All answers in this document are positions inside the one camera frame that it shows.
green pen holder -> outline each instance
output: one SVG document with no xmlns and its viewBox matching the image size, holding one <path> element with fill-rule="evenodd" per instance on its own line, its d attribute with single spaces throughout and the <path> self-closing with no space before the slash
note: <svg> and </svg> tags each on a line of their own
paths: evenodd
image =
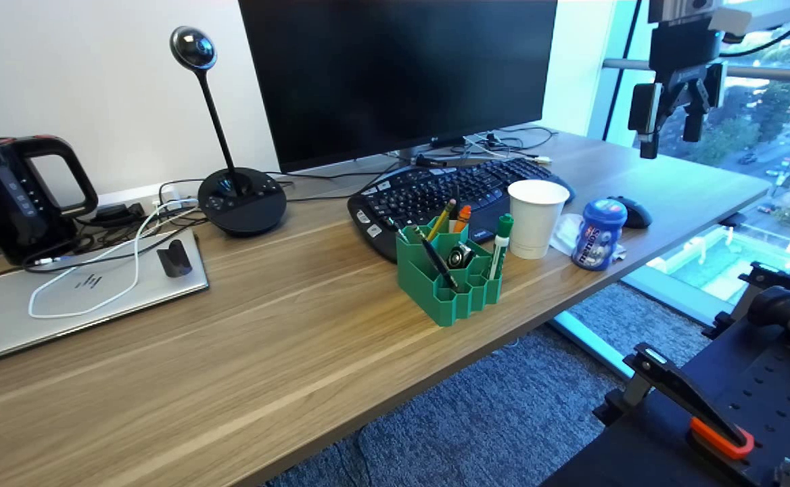
<svg viewBox="0 0 790 487">
<path fill-rule="evenodd" d="M 427 250 L 423 246 L 426 228 L 408 224 L 397 232 L 397 285 L 426 315 L 440 324 L 453 328 L 458 319 L 480 315 L 485 307 L 499 303 L 504 289 L 504 259 L 495 280 L 486 280 L 493 254 L 467 240 L 463 232 L 438 232 L 431 246 L 450 263 L 455 246 L 472 246 L 472 259 L 463 268 L 453 268 L 458 289 L 434 266 Z"/>
</svg>

white wall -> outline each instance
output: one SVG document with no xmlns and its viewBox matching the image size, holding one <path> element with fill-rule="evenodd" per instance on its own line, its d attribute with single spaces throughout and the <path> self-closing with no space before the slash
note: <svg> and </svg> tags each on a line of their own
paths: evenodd
<svg viewBox="0 0 790 487">
<path fill-rule="evenodd" d="M 586 134 L 616 0 L 558 0 L 543 121 Z M 100 194 L 221 169 L 173 28 L 209 33 L 209 74 L 236 165 L 277 158 L 236 0 L 0 0 L 0 136 L 66 138 Z"/>
</svg>

laptop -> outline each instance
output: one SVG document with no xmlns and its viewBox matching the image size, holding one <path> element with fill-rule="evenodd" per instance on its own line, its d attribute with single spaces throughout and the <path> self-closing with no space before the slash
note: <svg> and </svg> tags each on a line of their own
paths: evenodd
<svg viewBox="0 0 790 487">
<path fill-rule="evenodd" d="M 183 231 L 173 240 L 181 240 L 189 270 L 181 276 L 164 274 L 164 266 L 158 254 L 158 250 L 167 250 L 171 240 L 164 240 L 158 250 L 140 254 L 140 274 L 129 293 L 125 289 L 133 285 L 136 276 L 133 257 L 81 266 L 66 276 L 26 270 L 2 274 L 0 358 L 110 322 L 150 307 L 160 307 L 164 300 L 175 300 L 189 293 L 209 289 L 209 276 L 196 232 Z"/>
</svg>

carpet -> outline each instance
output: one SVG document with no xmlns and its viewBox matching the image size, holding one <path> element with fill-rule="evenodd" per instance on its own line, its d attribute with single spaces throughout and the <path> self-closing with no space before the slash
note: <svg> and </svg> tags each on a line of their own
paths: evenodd
<svg viewBox="0 0 790 487">
<path fill-rule="evenodd" d="M 570 312 L 616 349 L 650 341 L 680 366 L 710 343 L 699 322 L 624 285 Z M 619 385 L 553 328 L 536 328 L 267 485 L 542 485 L 604 430 L 593 410 Z"/>
</svg>

computer monitor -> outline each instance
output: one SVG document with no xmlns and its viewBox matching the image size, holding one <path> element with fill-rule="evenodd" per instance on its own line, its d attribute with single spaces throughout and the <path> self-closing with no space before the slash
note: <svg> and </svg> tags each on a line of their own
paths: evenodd
<svg viewBox="0 0 790 487">
<path fill-rule="evenodd" d="M 240 0 L 283 173 L 536 121 L 558 0 Z"/>
</svg>

